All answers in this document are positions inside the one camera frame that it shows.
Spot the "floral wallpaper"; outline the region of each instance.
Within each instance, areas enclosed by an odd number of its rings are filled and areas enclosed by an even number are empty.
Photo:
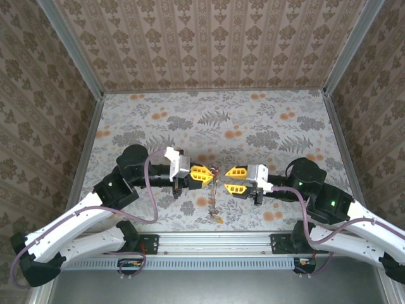
[[[369,208],[405,229],[405,2],[386,0],[333,92]]]
[[[94,103],[39,5],[1,0],[0,303],[27,297],[11,289],[9,237],[63,212]]]
[[[322,87],[366,0],[56,0],[106,92]]]
[[[263,163],[279,175],[292,160],[305,156],[328,172],[327,182],[351,192],[320,90],[107,94],[104,101],[82,197],[112,171],[115,159],[131,144],[142,144],[150,153],[182,148],[193,161],[220,169],[215,197],[211,188],[204,188],[185,190],[174,200],[171,188],[153,188],[159,220],[136,224],[140,231],[292,229],[302,217],[298,203],[265,198],[262,206],[254,206],[227,193],[224,183],[238,182],[225,173],[236,165]],[[151,218],[146,190],[139,189],[139,195],[124,210]],[[112,216],[93,230],[119,220]]]

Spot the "floral tablecloth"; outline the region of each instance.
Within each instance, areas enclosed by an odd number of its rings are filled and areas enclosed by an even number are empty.
[[[150,153],[182,148],[195,162],[220,168],[217,216],[209,214],[209,187],[185,190],[178,200],[171,189],[154,188],[159,220],[136,224],[140,231],[291,230],[301,218],[298,203],[265,198],[262,206],[254,206],[227,193],[223,184],[233,181],[224,175],[236,165],[263,163],[271,174],[281,175],[292,160],[305,156],[328,172],[328,183],[351,192],[319,90],[114,94],[105,95],[104,102],[82,198],[112,171],[116,157],[130,144],[142,144]],[[124,211],[151,219],[146,190],[139,195]],[[118,220],[111,216],[93,230]]]

